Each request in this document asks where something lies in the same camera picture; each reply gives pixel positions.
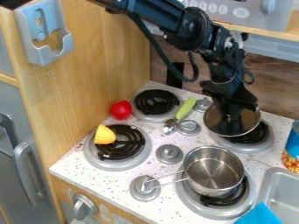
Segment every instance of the sink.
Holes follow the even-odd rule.
[[[283,224],[299,223],[299,174],[283,168],[268,169],[258,202],[265,203]]]

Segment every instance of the green handle utensil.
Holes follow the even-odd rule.
[[[172,135],[177,131],[177,124],[180,120],[183,120],[188,113],[193,109],[196,104],[196,100],[194,98],[189,98],[186,100],[179,110],[176,113],[174,119],[167,120],[163,126],[163,132],[165,135]]]
[[[189,98],[186,100],[179,110],[176,113],[176,119],[179,121],[184,119],[188,115],[188,113],[193,109],[194,105],[196,104],[196,100],[194,98]]]

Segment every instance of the gray wall hook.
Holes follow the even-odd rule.
[[[59,0],[28,3],[14,11],[18,31],[27,60],[44,66],[66,55],[73,49],[72,34],[67,30]],[[42,41],[57,32],[62,48],[36,47],[32,41]]]

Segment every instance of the saucepan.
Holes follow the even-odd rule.
[[[171,175],[183,172],[185,178],[155,188],[188,181],[197,193],[208,197],[220,197],[231,192],[244,178],[244,166],[238,157],[218,146],[202,146],[191,150],[184,158],[183,167],[182,171]]]

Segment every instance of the pot handle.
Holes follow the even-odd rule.
[[[150,179],[150,180],[146,181],[145,184],[148,184],[149,182],[154,181],[154,180],[157,180],[157,179],[164,179],[164,178],[167,178],[167,177],[170,177],[170,176],[173,176],[173,175],[182,173],[182,172],[184,172],[184,171],[177,171],[177,172],[175,172],[175,173],[168,174],[168,175],[165,175],[165,176],[162,176],[162,177],[159,177],[159,178],[153,178],[153,179]],[[153,187],[151,187],[150,189],[156,189],[156,188],[161,187],[161,186],[167,186],[167,185],[175,184],[175,183],[177,183],[177,182],[182,182],[182,181],[185,181],[185,180],[188,180],[188,179],[189,179],[189,178],[181,178],[181,179],[177,179],[177,180],[175,180],[175,181],[171,181],[171,182],[167,182],[167,183],[164,183],[164,184],[161,184],[161,185],[153,186]]]

